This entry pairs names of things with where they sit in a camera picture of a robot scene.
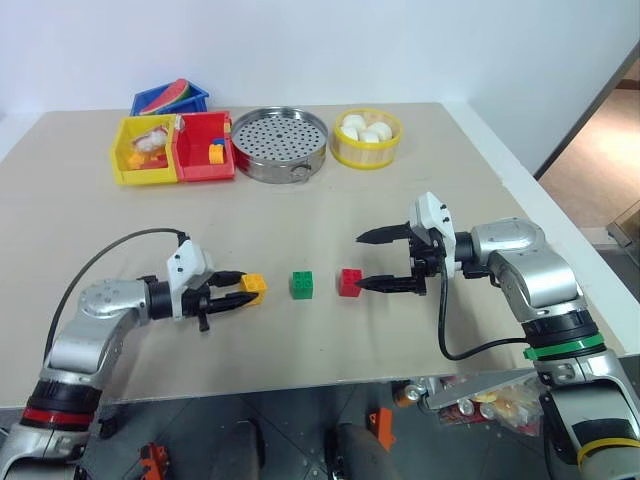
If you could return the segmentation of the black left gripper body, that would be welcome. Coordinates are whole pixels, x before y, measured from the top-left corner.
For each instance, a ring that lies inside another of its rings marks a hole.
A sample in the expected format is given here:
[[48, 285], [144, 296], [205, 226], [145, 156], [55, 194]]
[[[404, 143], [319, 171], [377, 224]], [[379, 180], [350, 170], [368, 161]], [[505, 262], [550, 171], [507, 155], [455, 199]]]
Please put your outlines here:
[[211, 288], [215, 285], [217, 279], [218, 276], [213, 274], [200, 287], [196, 289], [189, 288], [182, 295], [182, 316], [196, 318], [201, 333], [210, 330], [208, 316], [217, 312], [218, 305], [211, 297]]

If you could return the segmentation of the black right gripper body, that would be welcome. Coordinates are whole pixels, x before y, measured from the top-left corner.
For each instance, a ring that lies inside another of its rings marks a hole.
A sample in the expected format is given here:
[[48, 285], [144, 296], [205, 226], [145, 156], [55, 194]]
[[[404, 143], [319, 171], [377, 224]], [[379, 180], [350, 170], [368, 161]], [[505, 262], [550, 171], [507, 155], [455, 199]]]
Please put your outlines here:
[[420, 296], [427, 293], [427, 279], [442, 273], [445, 247], [442, 234], [436, 228], [418, 231], [408, 227], [409, 256], [414, 292]]

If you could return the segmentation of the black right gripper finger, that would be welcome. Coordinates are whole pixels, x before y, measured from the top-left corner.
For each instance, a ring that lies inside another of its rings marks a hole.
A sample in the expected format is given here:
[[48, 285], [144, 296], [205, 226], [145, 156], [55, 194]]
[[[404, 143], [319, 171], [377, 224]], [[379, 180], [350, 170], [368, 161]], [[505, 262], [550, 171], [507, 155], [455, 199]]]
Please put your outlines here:
[[392, 243], [396, 240], [409, 239], [412, 234], [408, 222], [396, 225], [378, 227], [360, 234], [356, 241], [363, 244], [380, 245]]
[[365, 290], [379, 293], [417, 293], [417, 281], [413, 277], [375, 275], [357, 280], [355, 284]]

